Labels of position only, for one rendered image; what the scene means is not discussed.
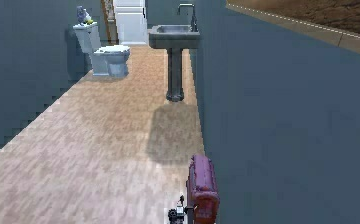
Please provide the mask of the white room door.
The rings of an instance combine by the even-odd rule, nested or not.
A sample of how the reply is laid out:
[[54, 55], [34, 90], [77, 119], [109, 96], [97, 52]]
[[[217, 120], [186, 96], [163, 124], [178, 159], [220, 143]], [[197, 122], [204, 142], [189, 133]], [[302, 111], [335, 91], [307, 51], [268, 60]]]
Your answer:
[[122, 45], [146, 45], [148, 42], [147, 19], [142, 9], [145, 0], [114, 0], [119, 43]]

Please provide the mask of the red mailbox with white letters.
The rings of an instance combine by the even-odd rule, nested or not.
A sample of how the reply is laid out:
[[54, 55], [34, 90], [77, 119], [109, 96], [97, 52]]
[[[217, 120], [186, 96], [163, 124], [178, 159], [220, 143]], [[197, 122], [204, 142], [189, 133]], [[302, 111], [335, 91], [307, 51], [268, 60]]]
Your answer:
[[192, 156], [186, 187], [190, 224], [216, 224], [220, 197], [213, 163], [205, 155]]

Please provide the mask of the white toilet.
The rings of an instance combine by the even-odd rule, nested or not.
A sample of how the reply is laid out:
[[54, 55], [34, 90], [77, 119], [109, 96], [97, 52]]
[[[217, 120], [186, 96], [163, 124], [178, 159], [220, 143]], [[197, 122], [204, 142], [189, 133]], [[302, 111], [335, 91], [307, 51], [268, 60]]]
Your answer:
[[95, 76], [123, 78], [129, 74], [127, 60], [130, 47], [126, 45], [102, 46], [98, 24], [77, 24], [73, 26], [81, 50], [90, 57]]

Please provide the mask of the grey spray bottle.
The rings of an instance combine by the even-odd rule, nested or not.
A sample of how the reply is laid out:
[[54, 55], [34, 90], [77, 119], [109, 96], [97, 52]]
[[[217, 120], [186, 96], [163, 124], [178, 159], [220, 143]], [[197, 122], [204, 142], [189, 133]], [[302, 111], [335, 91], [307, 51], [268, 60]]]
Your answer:
[[80, 25], [93, 23], [92, 17], [83, 6], [77, 7], [77, 20]]

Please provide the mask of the grey pedestal sink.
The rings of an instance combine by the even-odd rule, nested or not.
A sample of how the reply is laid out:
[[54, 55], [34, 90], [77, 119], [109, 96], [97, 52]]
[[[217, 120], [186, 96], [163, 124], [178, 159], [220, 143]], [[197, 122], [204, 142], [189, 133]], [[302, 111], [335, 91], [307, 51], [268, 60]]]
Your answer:
[[153, 49], [165, 49], [167, 51], [168, 88], [166, 99], [171, 102], [179, 102], [184, 99], [182, 52], [184, 49], [197, 49], [200, 42], [195, 5], [192, 3], [180, 3], [177, 14], [180, 14], [181, 9], [184, 7], [192, 9], [190, 24], [156, 25], [148, 32], [149, 46]]

